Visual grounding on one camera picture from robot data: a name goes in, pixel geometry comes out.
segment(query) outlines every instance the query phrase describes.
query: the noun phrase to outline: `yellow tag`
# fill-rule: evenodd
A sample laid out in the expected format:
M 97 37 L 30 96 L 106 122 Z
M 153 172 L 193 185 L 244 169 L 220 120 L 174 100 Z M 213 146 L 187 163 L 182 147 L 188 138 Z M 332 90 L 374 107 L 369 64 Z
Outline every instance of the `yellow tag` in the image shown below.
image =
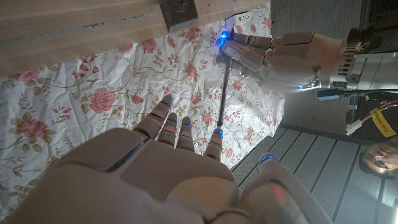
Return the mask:
M 374 124 L 377 126 L 381 134 L 384 137 L 394 136 L 397 133 L 391 128 L 390 124 L 386 121 L 383 114 L 379 109 L 374 109 L 371 111 L 372 119 Z

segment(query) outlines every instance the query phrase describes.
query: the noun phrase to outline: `floral tablecloth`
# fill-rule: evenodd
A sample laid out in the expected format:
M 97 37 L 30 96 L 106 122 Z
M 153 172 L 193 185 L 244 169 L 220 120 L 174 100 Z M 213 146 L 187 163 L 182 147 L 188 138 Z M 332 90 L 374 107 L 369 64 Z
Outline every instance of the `floral tablecloth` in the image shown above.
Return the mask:
M 236 32 L 271 35 L 269 2 Z M 216 126 L 224 69 L 215 63 L 224 22 L 0 79 L 0 220 L 69 150 L 115 127 L 132 129 L 166 94 L 193 124 L 203 154 Z M 232 167 L 283 116 L 284 96 L 237 77 L 228 80 L 222 163 Z

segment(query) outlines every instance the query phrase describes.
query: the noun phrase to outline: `blue led light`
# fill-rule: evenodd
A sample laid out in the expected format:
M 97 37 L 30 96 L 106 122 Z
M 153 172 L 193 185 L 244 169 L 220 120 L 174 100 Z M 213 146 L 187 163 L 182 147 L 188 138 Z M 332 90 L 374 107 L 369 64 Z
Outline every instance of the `blue led light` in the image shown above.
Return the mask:
M 227 36 L 228 36 L 228 32 L 223 31 L 223 32 L 221 33 L 221 38 L 226 38 Z
M 217 46 L 221 46 L 224 43 L 224 39 L 218 39 L 217 40 Z

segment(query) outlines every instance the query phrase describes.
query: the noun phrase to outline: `black device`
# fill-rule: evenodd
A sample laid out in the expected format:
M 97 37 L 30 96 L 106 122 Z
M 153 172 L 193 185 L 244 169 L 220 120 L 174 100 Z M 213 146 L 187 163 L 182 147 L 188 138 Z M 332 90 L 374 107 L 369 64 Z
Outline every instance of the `black device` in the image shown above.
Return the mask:
M 198 19 L 194 0 L 159 0 L 169 33 L 191 27 Z

